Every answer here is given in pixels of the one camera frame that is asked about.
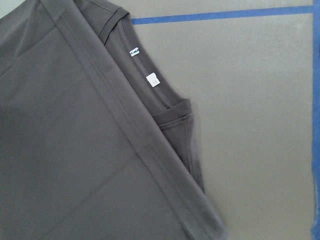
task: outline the size tag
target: size tag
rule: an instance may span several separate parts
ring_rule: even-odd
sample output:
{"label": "size tag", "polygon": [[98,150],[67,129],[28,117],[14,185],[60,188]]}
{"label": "size tag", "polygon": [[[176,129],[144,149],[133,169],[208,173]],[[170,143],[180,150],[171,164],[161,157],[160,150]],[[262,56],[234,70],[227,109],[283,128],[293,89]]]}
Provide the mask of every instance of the size tag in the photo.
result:
{"label": "size tag", "polygon": [[140,53],[139,48],[136,47],[136,48],[132,49],[129,53],[130,53],[131,57],[133,57],[134,55],[137,55],[138,53]]}
{"label": "size tag", "polygon": [[159,79],[157,78],[154,72],[146,76],[146,79],[148,80],[148,82],[151,84],[152,87],[157,86],[160,83]]}

